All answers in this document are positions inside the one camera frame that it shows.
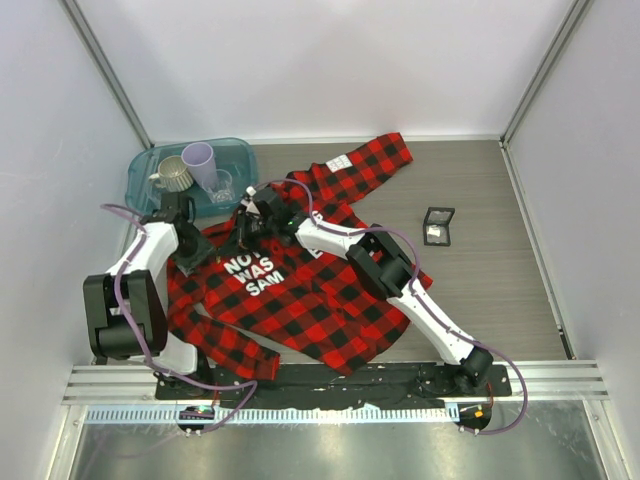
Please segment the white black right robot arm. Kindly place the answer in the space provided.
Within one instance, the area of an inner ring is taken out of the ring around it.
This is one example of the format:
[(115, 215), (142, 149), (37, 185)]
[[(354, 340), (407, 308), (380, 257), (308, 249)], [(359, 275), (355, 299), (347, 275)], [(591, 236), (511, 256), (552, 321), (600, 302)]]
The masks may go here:
[(346, 260), (366, 293), (399, 310), (427, 337), (452, 369), (457, 391), (472, 395), (483, 388), (493, 355), (429, 296), (419, 280), (419, 261), (410, 260), (398, 245), (399, 235), (382, 226), (350, 228), (322, 220), (313, 213), (312, 196), (307, 200), (306, 210), (296, 210), (266, 184), (247, 187), (236, 220), (237, 246), (249, 249), (275, 236)]

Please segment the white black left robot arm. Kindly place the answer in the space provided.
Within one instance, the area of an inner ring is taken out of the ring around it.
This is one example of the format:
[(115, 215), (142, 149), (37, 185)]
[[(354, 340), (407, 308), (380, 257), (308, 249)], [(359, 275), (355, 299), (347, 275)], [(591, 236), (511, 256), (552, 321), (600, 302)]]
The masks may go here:
[(130, 222), (136, 236), (112, 267), (84, 280), (93, 354), (101, 360), (138, 360), (161, 382), (175, 379), (190, 398), (205, 397), (213, 385), (206, 356), (170, 333), (157, 286), (168, 263), (189, 276), (214, 255), (215, 247), (194, 225), (194, 199), (184, 192), (165, 193), (148, 215), (115, 204), (101, 208)]

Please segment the red black plaid shirt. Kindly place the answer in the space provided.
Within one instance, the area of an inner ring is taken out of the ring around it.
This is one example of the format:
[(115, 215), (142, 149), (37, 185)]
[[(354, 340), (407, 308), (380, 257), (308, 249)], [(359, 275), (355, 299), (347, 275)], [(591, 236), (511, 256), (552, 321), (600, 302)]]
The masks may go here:
[[(274, 186), (296, 210), (362, 228), (351, 205), (413, 158), (403, 137), (388, 133)], [(262, 336), (350, 375), (383, 353), (409, 326), (408, 318), (367, 294), (349, 263), (268, 237), (254, 252), (213, 258), (186, 276), (169, 261), (168, 324), (180, 340), (236, 375), (272, 380), (279, 353)]]

